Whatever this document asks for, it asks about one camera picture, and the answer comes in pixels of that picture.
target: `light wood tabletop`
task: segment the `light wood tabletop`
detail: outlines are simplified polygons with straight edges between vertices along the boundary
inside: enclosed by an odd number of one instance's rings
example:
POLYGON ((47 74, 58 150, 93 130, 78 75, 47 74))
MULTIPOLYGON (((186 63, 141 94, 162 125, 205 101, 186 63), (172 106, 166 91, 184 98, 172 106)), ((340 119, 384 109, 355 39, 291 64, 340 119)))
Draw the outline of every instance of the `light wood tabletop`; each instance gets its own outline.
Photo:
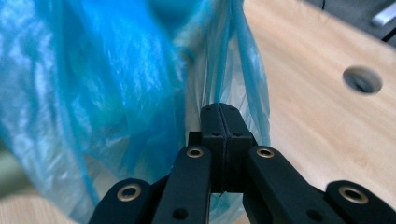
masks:
MULTIPOLYGON (((302 1, 246 0, 245 12, 268 77, 272 147, 319 189, 346 179, 396 208, 396 50, 302 1), (349 88, 351 66, 376 73, 379 92, 349 88)), ((37 196, 0 202, 0 223, 28 222, 68 223, 37 196)))

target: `blue plastic bag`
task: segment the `blue plastic bag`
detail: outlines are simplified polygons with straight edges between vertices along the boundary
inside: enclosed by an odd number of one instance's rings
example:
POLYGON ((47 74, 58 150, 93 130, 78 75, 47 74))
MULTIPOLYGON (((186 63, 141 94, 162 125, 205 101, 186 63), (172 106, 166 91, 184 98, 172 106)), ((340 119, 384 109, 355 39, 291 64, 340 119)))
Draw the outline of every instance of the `blue plastic bag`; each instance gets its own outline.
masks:
MULTIPOLYGON (((78 222, 119 180, 168 174, 202 106, 238 107, 269 145, 261 58, 242 1, 0 1, 0 137, 78 222)), ((229 223, 240 196, 212 196, 229 223)))

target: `translucent plastic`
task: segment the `translucent plastic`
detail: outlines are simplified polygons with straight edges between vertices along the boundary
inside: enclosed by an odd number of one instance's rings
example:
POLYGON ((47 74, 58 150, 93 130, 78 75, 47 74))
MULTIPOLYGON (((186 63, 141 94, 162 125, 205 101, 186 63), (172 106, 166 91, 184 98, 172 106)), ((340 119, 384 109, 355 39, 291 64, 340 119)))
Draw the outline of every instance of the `translucent plastic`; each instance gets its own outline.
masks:
MULTIPOLYGON (((236 106, 269 145, 261 57, 242 1, 0 2, 0 137, 78 222, 119 180, 168 174, 202 106, 236 106)), ((212 196, 230 223, 240 196, 212 196)))

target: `black metal arm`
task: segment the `black metal arm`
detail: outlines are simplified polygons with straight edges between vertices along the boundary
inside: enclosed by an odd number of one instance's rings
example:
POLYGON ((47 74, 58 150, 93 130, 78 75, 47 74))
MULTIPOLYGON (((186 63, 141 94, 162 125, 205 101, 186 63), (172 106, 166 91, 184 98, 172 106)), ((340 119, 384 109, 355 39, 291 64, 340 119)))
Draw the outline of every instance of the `black metal arm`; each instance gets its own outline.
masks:
POLYGON ((201 131, 190 133, 170 175, 117 183, 90 223, 207 223, 210 193, 223 192, 244 194, 251 223, 396 223, 395 211, 360 185, 310 186, 279 151, 257 146, 225 104, 202 108, 201 131))

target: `blue object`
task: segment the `blue object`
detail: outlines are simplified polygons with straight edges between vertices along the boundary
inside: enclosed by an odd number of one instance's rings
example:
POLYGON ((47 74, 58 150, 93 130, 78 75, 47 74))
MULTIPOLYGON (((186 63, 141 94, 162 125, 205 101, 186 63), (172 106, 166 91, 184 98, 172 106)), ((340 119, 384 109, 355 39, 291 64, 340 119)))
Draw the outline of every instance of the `blue object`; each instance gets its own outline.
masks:
MULTIPOLYGON (((240 0, 0 2, 0 137, 37 190, 87 222, 124 178, 169 173, 199 110, 236 106, 269 145, 261 57, 240 0)), ((211 199, 211 220, 240 215, 211 199)))

